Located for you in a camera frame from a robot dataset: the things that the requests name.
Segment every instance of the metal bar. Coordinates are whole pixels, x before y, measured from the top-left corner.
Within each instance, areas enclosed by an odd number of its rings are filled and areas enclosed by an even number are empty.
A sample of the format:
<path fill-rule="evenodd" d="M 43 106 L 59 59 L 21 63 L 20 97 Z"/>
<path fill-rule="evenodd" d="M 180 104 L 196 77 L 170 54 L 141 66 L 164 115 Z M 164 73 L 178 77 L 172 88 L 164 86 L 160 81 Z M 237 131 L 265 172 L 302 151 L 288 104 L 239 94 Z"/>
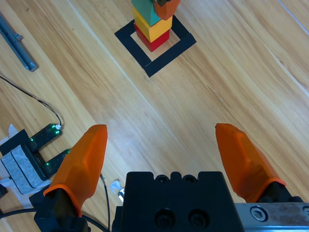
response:
<path fill-rule="evenodd" d="M 246 232 L 309 231 L 309 203 L 236 203 Z"/>
<path fill-rule="evenodd" d="M 33 72 L 39 67 L 23 47 L 21 43 L 23 37 L 17 33 L 14 33 L 1 15 L 0 33 L 27 70 Z"/>

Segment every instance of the yellow block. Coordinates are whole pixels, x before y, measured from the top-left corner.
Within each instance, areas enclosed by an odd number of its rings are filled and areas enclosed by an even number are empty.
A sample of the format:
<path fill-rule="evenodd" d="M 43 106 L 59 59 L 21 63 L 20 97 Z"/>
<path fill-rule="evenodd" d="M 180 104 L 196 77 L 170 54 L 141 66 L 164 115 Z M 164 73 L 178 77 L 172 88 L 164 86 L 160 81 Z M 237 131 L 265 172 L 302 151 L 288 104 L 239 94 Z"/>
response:
<path fill-rule="evenodd" d="M 140 15 L 140 13 L 135 9 L 135 7 L 133 7 L 133 14 L 136 25 L 150 42 L 155 41 L 172 27 L 173 17 L 169 18 L 166 21 L 161 19 L 159 22 L 157 22 L 151 27 Z"/>

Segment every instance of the black tape outline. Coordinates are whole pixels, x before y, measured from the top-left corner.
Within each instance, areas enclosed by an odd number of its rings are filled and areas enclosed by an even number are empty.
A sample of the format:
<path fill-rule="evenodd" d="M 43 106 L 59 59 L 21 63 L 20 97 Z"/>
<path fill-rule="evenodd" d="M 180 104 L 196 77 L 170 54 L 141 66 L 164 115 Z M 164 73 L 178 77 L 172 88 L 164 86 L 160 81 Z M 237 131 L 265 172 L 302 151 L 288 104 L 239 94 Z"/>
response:
<path fill-rule="evenodd" d="M 115 36 L 145 70 L 147 75 L 151 77 L 197 42 L 176 16 L 173 16 L 171 29 L 178 36 L 180 41 L 154 61 L 150 60 L 146 53 L 131 37 L 135 32 L 134 20 L 118 30 Z"/>

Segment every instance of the stacked blocks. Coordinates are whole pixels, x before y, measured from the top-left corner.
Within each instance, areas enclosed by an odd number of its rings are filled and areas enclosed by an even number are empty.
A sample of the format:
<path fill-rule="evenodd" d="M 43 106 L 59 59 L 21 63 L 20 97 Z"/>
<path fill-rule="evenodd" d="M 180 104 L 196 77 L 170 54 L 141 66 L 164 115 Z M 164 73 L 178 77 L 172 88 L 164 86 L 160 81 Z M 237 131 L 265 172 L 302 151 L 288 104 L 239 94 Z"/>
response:
<path fill-rule="evenodd" d="M 132 0 L 132 4 L 137 36 L 153 52 L 169 39 L 173 18 L 160 19 L 152 0 Z"/>

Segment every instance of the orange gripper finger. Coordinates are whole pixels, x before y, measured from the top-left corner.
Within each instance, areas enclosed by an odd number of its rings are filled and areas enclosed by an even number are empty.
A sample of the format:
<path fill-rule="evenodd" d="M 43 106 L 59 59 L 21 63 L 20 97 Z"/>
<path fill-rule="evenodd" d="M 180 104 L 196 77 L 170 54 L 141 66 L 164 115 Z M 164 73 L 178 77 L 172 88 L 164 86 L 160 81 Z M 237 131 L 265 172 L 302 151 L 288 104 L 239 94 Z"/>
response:
<path fill-rule="evenodd" d="M 154 1 L 154 11 L 159 16 L 159 18 L 168 20 L 175 14 L 179 3 L 180 0 L 171 0 L 161 7 L 156 1 Z"/>
<path fill-rule="evenodd" d="M 272 182 L 282 181 L 246 133 L 231 124 L 216 125 L 217 143 L 234 192 L 248 203 L 257 202 Z"/>
<path fill-rule="evenodd" d="M 81 217 L 85 200 L 92 197 L 97 188 L 106 143 L 106 125 L 92 126 L 66 155 L 44 196 L 55 189 L 65 190 Z"/>

